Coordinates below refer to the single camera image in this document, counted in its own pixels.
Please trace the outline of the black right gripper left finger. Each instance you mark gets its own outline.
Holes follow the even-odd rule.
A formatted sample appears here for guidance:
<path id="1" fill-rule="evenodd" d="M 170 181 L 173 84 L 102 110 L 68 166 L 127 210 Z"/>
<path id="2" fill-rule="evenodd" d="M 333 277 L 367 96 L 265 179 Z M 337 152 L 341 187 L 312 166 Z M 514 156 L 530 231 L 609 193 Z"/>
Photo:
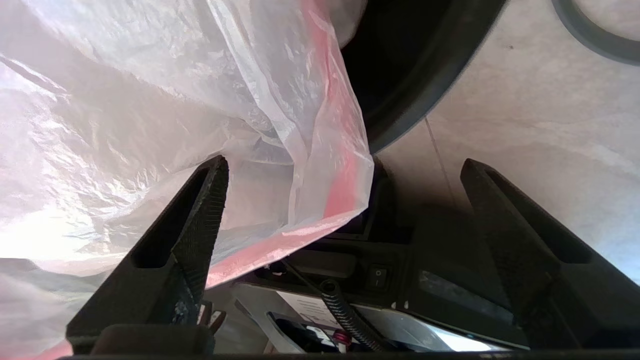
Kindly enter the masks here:
<path id="1" fill-rule="evenodd" d="M 66 326 L 75 352 L 211 352 L 199 323 L 226 207 L 229 165 L 196 168 L 140 240 Z"/>

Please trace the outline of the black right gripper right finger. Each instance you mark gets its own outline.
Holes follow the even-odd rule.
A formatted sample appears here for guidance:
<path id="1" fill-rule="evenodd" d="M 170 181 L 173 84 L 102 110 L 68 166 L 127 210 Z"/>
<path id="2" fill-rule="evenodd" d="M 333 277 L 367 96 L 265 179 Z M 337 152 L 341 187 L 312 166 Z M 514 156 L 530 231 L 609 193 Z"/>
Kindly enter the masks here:
<path id="1" fill-rule="evenodd" d="M 516 324 L 531 349 L 638 349 L 639 286 L 505 176 L 460 174 Z"/>

